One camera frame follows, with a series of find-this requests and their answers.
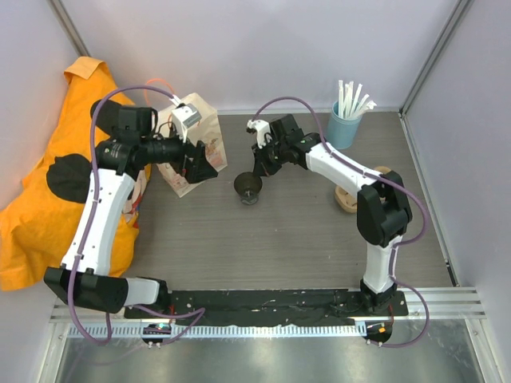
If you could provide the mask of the dark coffee cup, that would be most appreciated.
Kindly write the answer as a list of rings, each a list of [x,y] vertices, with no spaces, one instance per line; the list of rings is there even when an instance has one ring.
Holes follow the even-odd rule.
[[[252,205],[258,202],[263,181],[252,172],[242,172],[234,180],[233,187],[241,203]]]

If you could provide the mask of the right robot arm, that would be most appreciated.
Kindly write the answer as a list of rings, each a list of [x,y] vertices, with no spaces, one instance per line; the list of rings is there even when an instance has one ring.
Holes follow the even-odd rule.
[[[272,122],[250,120],[247,132],[256,139],[252,145],[255,176],[273,176],[284,164],[295,164],[356,198],[357,229],[367,243],[360,305],[368,314],[382,313],[397,290],[390,276],[393,246],[402,240],[412,218],[406,194],[387,183],[402,186],[399,174],[360,166],[324,144],[317,132],[304,133],[290,114]]]

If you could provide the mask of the white paper takeout bag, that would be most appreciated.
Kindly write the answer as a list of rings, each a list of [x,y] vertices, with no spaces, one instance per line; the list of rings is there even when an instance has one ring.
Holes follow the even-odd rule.
[[[200,114],[200,118],[188,128],[186,137],[193,144],[201,140],[205,144],[205,156],[210,165],[217,172],[224,170],[228,166],[228,161],[217,110],[198,93],[190,93],[182,97],[181,101],[185,105],[190,104]],[[170,106],[158,111],[159,123],[157,130],[165,138],[172,135],[172,127],[177,128],[178,120],[173,113],[175,108],[176,104],[171,102]],[[158,164],[157,167],[164,180],[180,198],[200,185],[190,184],[170,164]]]

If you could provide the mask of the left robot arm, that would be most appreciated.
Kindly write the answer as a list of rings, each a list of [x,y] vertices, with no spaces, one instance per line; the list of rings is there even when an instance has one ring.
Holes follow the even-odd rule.
[[[95,148],[97,170],[73,241],[59,267],[49,267],[45,284],[63,301],[115,314],[126,306],[142,305],[152,318],[164,317],[170,307],[165,281],[155,278],[114,278],[110,274],[113,241],[122,211],[141,170],[149,164],[170,164],[188,183],[215,178],[203,141],[191,142],[188,128],[200,121],[198,109],[179,104],[172,111],[169,138],[157,136],[157,111],[149,107],[96,101],[90,109],[108,140]]]

